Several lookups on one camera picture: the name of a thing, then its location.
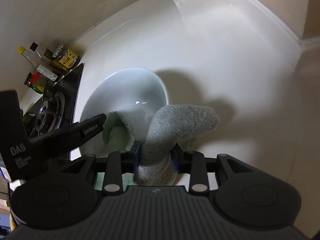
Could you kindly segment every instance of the green cloth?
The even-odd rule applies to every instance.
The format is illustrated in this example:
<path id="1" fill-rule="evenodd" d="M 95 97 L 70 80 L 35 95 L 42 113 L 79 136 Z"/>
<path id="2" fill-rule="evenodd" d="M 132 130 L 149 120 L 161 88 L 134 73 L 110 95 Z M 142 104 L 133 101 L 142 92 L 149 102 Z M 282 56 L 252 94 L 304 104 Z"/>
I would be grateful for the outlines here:
<path id="1" fill-rule="evenodd" d="M 105 143 L 101 153 L 97 158 L 108 157 L 111 152 L 126 150 L 130 151 L 133 143 L 134 136 L 132 129 L 124 124 L 122 116 L 117 113 L 110 113 L 103 125 L 102 139 Z M 99 172 L 94 189 L 102 190 L 104 179 L 104 172 Z M 136 185 L 133 182 L 133 174 L 122 174 L 123 189 L 125 190 L 128 185 Z"/>

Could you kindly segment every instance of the towel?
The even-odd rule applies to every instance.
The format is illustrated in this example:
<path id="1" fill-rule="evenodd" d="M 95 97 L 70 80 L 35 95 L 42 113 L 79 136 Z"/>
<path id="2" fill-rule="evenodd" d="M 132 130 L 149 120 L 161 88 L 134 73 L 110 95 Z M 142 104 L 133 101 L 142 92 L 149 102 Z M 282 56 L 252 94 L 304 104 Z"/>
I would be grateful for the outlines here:
<path id="1" fill-rule="evenodd" d="M 171 186 L 177 173 L 170 150 L 176 143 L 183 151 L 193 150 L 196 136 L 215 129 L 218 122 L 214 109 L 207 106 L 167 105 L 159 109 L 142 147 L 138 172 L 122 175 L 123 188 L 128 185 Z M 105 146 L 97 157 L 107 157 L 117 150 L 130 150 L 134 142 L 132 125 L 119 112 L 108 115 L 102 137 Z M 98 174 L 96 189 L 102 189 L 103 176 Z"/>

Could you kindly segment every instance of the stove burner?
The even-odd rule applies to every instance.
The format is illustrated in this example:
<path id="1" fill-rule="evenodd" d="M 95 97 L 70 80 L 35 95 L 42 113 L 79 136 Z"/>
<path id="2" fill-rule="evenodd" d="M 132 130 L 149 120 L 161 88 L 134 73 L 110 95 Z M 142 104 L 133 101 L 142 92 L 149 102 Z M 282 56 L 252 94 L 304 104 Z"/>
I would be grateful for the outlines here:
<path id="1" fill-rule="evenodd" d="M 64 96 L 61 92 L 57 92 L 54 98 L 44 101 L 36 116 L 36 131 L 47 133 L 59 128 L 64 103 Z"/>

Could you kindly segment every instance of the white basin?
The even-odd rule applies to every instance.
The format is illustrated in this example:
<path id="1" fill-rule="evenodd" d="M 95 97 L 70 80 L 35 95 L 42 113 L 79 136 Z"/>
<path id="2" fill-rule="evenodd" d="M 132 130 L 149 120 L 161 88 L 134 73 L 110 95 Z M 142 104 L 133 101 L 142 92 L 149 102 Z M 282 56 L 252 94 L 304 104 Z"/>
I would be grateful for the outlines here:
<path id="1" fill-rule="evenodd" d="M 121 112 L 132 124 L 135 140 L 145 141 L 154 114 L 169 104 L 162 80 L 146 68 L 126 68 L 113 73 L 89 97 L 80 122 L 97 114 Z M 81 155 L 99 154 L 104 146 L 102 133 L 80 147 Z"/>

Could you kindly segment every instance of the gray cloth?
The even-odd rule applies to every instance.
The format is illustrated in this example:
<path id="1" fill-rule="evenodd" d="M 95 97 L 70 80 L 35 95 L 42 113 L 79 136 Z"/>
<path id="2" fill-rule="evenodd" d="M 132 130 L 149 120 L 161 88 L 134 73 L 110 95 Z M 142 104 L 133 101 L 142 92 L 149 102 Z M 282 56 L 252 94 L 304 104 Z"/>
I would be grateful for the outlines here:
<path id="1" fill-rule="evenodd" d="M 141 186 L 170 186 L 177 174 L 170 150 L 176 143 L 190 150 L 195 137 L 213 130 L 219 118 L 213 108 L 192 105 L 167 105 L 154 115 L 134 182 Z"/>

